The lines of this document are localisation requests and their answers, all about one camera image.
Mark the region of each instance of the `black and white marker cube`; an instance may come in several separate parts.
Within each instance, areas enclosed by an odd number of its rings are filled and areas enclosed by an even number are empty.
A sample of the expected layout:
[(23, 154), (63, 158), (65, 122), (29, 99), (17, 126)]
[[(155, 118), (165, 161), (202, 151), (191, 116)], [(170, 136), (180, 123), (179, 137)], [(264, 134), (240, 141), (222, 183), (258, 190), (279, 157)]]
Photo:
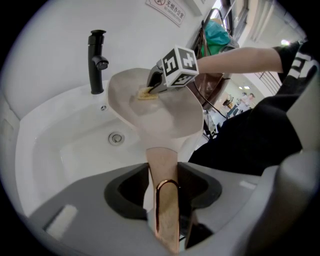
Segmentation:
[(163, 59), (162, 68), (167, 87), (184, 87), (199, 74), (193, 50), (175, 46)]

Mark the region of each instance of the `bathroom sink basin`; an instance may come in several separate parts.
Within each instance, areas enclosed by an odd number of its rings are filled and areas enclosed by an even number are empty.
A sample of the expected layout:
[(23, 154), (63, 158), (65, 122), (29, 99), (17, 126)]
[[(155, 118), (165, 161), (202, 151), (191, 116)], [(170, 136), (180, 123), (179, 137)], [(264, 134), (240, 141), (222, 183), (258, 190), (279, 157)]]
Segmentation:
[[(66, 91), (20, 121), (15, 176), (27, 217), (75, 181), (147, 162), (139, 136), (109, 110), (106, 93), (90, 91), (90, 85)], [(189, 160), (198, 140), (183, 144), (180, 162)]]

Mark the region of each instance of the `black faucet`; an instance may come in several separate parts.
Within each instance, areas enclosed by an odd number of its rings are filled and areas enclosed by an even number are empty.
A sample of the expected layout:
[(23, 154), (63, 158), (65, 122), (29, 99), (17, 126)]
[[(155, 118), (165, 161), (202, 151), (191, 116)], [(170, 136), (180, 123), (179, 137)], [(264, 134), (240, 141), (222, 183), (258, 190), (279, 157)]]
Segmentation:
[(101, 56), (104, 33), (106, 33), (104, 30), (92, 30), (92, 35), (88, 39), (88, 66), (92, 94), (101, 94), (104, 91), (101, 70), (105, 70), (109, 64), (108, 60)]

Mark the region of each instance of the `black shirt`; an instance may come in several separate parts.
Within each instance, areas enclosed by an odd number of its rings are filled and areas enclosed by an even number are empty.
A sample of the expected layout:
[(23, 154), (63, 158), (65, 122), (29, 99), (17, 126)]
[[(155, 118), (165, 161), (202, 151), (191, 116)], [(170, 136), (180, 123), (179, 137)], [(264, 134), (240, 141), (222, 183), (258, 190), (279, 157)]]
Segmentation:
[(218, 136), (196, 150), (189, 162), (223, 171), (261, 175), (302, 149), (287, 111), (301, 95), (318, 63), (309, 53), (309, 43), (295, 42), (274, 48), (282, 62), (282, 86), (254, 109), (223, 123)]

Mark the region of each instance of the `teal bag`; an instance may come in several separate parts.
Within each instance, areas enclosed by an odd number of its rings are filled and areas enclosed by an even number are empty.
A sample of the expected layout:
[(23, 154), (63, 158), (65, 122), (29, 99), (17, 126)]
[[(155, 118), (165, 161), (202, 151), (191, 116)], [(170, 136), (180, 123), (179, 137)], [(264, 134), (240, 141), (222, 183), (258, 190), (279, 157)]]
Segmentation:
[[(210, 49), (211, 55), (217, 54), (219, 50), (230, 43), (230, 38), (225, 29), (213, 20), (209, 20), (205, 29), (206, 43)], [(202, 46), (201, 53), (204, 56), (204, 46)]]

